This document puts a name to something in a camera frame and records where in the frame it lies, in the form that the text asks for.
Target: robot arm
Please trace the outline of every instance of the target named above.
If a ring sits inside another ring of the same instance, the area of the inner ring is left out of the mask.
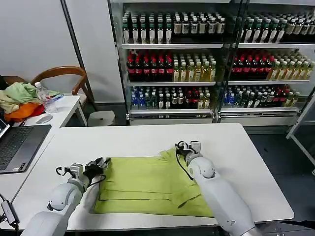
[[[69,168],[65,168],[63,176],[70,173],[71,177],[67,183],[60,184],[53,190],[47,206],[50,211],[37,213],[23,231],[22,236],[64,235],[68,220],[76,206],[80,204],[84,192],[91,185],[94,177],[103,174],[108,162],[109,159],[104,161],[103,158],[99,158],[89,162],[85,166],[85,171],[81,164],[72,164]],[[61,175],[60,170],[61,167],[56,169],[59,175]]]
[[[177,145],[177,153],[185,157],[188,172],[200,187],[201,194],[217,222],[233,236],[261,236],[248,205],[200,150],[200,142]]]

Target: white table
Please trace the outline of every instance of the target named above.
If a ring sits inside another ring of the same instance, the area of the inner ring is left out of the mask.
[[[4,174],[0,175],[0,193],[8,200],[13,200],[16,196],[17,192],[20,190],[22,184],[26,180],[27,176],[32,171],[33,167],[35,166],[36,162],[39,160],[40,156],[46,149],[47,145],[53,138],[56,131],[67,124],[73,113],[77,110],[79,113],[81,107],[79,106],[79,96],[64,96],[63,98],[56,101],[56,106],[58,108],[57,113],[52,113],[51,115],[53,118],[45,123],[50,124],[52,127],[49,130],[45,140],[43,141],[42,145],[38,149],[37,154],[35,155],[34,159],[30,163],[26,172],[23,173],[16,173],[16,174]],[[25,125],[37,125],[36,121],[38,117],[32,117],[27,119]]]
[[[211,158],[249,205],[255,222],[291,219],[294,213],[253,143],[240,124],[193,124],[61,128],[54,136],[13,206],[24,229],[32,216],[47,210],[54,187],[65,183],[55,168],[86,164],[103,156],[156,156],[185,140],[202,142]],[[92,214],[97,186],[85,193],[69,220],[68,230],[120,230],[216,225],[214,218],[149,214]]]

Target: green towel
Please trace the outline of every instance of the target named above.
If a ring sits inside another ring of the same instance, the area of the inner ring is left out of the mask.
[[[112,157],[104,174],[97,213],[213,217],[198,185],[178,165],[174,148],[158,157]]]
[[[56,91],[48,91],[51,96],[59,94]],[[4,94],[14,101],[20,103],[28,103],[28,102],[39,102],[39,99],[36,96],[36,87],[31,85],[30,83],[20,83],[15,82],[4,90]]]

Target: laptop keyboard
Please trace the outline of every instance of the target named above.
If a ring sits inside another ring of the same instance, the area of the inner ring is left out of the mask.
[[[14,129],[8,142],[0,145],[0,171],[5,170],[19,150],[33,127],[19,127]]]

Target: table leg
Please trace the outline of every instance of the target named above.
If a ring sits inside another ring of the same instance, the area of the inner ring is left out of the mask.
[[[82,111],[82,108],[79,104],[79,106],[77,107],[77,109],[75,110],[77,117],[79,118],[80,122],[82,125],[84,126],[88,126],[87,120],[85,119],[84,113]]]

